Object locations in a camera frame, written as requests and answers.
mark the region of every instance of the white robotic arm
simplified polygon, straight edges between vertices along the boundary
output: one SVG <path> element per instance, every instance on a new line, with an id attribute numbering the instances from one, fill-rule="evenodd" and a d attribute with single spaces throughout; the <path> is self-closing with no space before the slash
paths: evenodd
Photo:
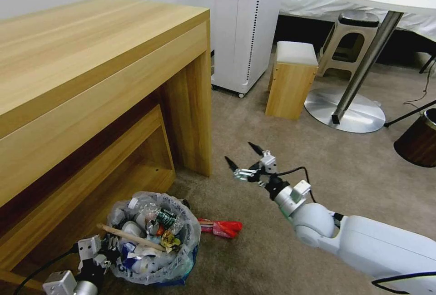
<path id="1" fill-rule="evenodd" d="M 239 169 L 226 157 L 234 176 L 264 187 L 301 242 L 340 257 L 374 277 L 372 283 L 382 289 L 396 294 L 436 295 L 436 242 L 362 216 L 343 216 L 321 204 L 306 203 L 307 194 L 312 195 L 309 183 L 289 186 L 279 176 L 290 172 L 277 173 L 275 157 L 250 145 L 261 160 L 250 169 Z"/>

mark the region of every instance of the bed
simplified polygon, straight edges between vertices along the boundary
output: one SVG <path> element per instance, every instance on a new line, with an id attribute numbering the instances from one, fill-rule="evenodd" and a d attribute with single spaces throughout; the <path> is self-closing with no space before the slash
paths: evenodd
<path id="1" fill-rule="evenodd" d="M 335 21 L 338 15 L 348 9 L 365 10 L 376 14 L 380 21 L 386 11 L 356 5 L 341 0 L 282 0 L 280 14 Z M 409 30 L 436 42 L 436 16 L 405 13 L 398 24 L 399 29 Z"/>
<path id="2" fill-rule="evenodd" d="M 385 10 L 341 0 L 282 0 L 275 41 L 309 42 L 317 50 L 324 43 L 332 22 L 342 11 L 349 9 L 369 11 L 380 21 L 386 15 Z M 290 32 L 289 26 L 298 32 Z M 415 52 L 436 54 L 436 16 L 404 14 L 384 52 L 405 47 Z"/>

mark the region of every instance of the white bedsheet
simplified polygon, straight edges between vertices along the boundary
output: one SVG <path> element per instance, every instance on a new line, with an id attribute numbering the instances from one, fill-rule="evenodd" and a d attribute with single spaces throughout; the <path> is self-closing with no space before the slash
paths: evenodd
<path id="1" fill-rule="evenodd" d="M 280 13 L 335 21 L 338 15 L 347 9 L 369 11 L 376 14 L 380 21 L 386 15 L 385 10 L 364 7 L 342 0 L 282 0 Z M 436 42 L 436 15 L 423 16 L 405 13 L 398 28 L 413 31 Z"/>

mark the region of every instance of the round white table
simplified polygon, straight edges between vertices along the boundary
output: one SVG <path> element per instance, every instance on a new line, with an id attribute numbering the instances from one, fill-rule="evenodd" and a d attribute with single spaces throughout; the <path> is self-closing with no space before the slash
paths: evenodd
<path id="1" fill-rule="evenodd" d="M 436 0 L 344 1 L 386 9 L 388 13 L 347 88 L 345 90 L 315 89 L 307 96 L 304 106 L 315 119 L 330 127 L 352 133 L 374 132 L 383 127 L 386 121 L 385 114 L 379 104 L 357 94 L 357 92 L 403 13 L 436 15 Z"/>

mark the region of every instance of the desk leg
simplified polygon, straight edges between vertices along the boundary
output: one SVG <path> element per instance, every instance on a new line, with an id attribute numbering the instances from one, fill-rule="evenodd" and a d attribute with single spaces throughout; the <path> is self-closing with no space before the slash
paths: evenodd
<path id="1" fill-rule="evenodd" d="M 395 11 L 387 13 L 345 91 L 319 88 L 309 93 L 304 106 L 315 119 L 352 133 L 369 133 L 383 127 L 386 118 L 382 109 L 357 92 L 402 15 Z"/>
<path id="2" fill-rule="evenodd" d="M 342 96 L 335 112 L 332 115 L 332 121 L 334 124 L 340 123 L 340 120 L 342 119 L 345 111 L 350 106 L 351 102 L 357 94 L 357 91 L 360 89 L 363 81 L 368 75 L 369 69 L 375 63 L 378 56 L 382 52 L 386 42 L 391 37 L 393 31 L 396 28 L 396 25 L 398 24 L 402 16 L 403 13 L 388 11 L 385 19 L 383 20 L 380 28 L 377 31 L 374 40 L 371 42 L 367 53 L 363 57 L 362 62 L 357 68 L 356 73 L 348 84 L 344 95 Z"/>
<path id="3" fill-rule="evenodd" d="M 209 25 L 207 29 L 209 43 Z M 210 93 L 209 48 L 161 88 L 173 160 L 205 176 L 211 174 Z"/>

